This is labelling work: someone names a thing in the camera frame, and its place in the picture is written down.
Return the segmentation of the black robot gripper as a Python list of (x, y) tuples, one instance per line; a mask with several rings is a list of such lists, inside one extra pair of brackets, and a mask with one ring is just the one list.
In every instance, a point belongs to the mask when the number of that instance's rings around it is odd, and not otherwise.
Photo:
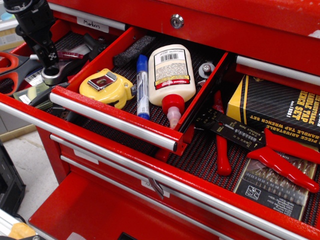
[(33, 47), (44, 68), (59, 62), (57, 49), (52, 41), (51, 27), (56, 22), (46, 0), (5, 0), (7, 13), (15, 16), (16, 33)]

